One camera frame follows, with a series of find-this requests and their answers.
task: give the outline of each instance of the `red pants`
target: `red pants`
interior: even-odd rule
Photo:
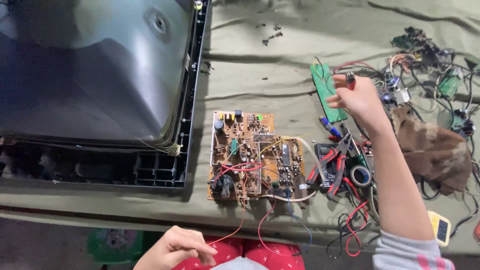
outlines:
[[[205,236],[204,238],[207,243],[220,239],[220,237],[213,236]],[[279,254],[288,254],[289,256],[281,256],[267,250],[259,240],[227,238],[212,245],[212,247],[218,251],[218,254],[214,256],[216,264],[219,265],[242,256],[258,262],[268,269],[305,270],[301,255],[292,256],[300,251],[297,245],[285,245],[265,241],[264,243],[271,250]],[[203,266],[197,258],[190,258],[184,260],[172,268],[172,270],[207,270],[211,268],[211,266]]]

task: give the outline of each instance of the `yellow device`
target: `yellow device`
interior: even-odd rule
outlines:
[[[432,228],[435,232],[438,245],[441,247],[448,246],[452,224],[447,218],[442,217],[433,211],[428,211],[428,216],[430,217],[430,222],[432,223]]]

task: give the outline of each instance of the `brown rag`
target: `brown rag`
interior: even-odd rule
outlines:
[[[472,172],[465,139],[435,124],[422,123],[408,111],[408,107],[392,109],[390,116],[412,174],[439,182],[443,195],[463,192]]]

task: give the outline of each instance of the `tv main board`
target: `tv main board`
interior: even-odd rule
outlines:
[[[231,168],[253,162],[262,167],[227,171],[219,176],[226,170],[222,165]],[[257,167],[258,164],[247,164],[235,169]],[[271,114],[214,111],[208,199],[243,200],[243,186],[245,200],[265,195],[306,197],[302,146],[296,139],[275,135]]]

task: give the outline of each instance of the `electrolytic capacitor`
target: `electrolytic capacitor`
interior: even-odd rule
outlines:
[[[217,120],[214,124],[215,134],[223,134],[223,121]]]

